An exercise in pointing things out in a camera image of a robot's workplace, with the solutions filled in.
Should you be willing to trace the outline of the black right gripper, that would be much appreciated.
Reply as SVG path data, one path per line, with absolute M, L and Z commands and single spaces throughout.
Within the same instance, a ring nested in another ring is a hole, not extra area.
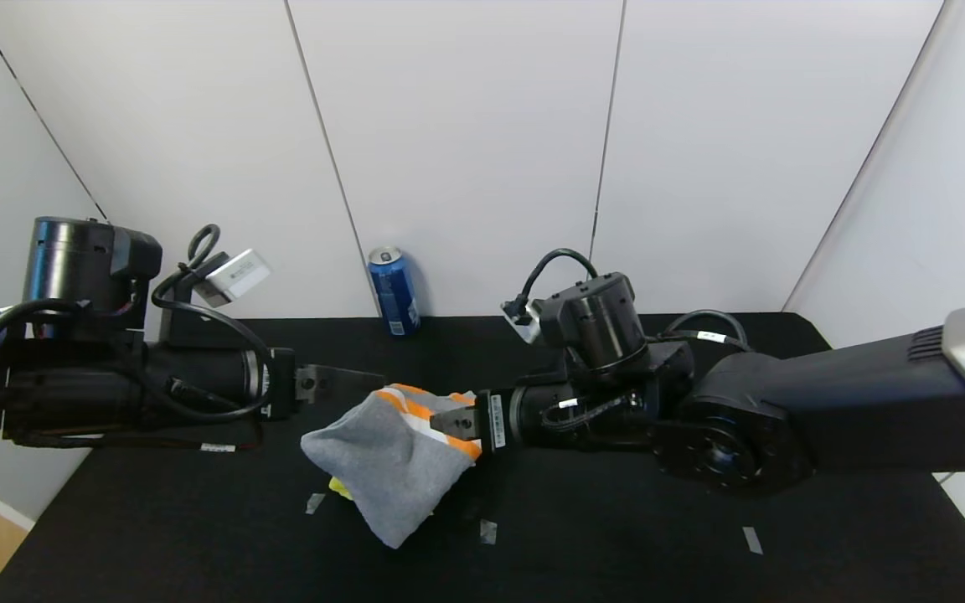
M 479 393 L 477 407 L 466 405 L 434 413 L 435 431 L 462 441 L 482 442 L 483 454 L 502 455 L 518 449 L 575 449 L 586 438 L 586 428 L 558 431 L 544 426 L 544 418 L 568 421 L 575 408 L 559 403 L 573 397 L 567 385 L 503 387 Z

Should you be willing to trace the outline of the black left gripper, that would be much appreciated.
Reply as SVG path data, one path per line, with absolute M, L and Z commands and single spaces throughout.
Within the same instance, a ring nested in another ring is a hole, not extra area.
M 148 349 L 148 374 L 178 404 L 222 420 L 249 410 L 249 419 L 284 420 L 298 404 L 356 399 L 387 385 L 382 374 L 326 365 L 295 368 L 290 348 L 271 348 L 264 362 L 249 348 L 186 348 L 157 344 Z

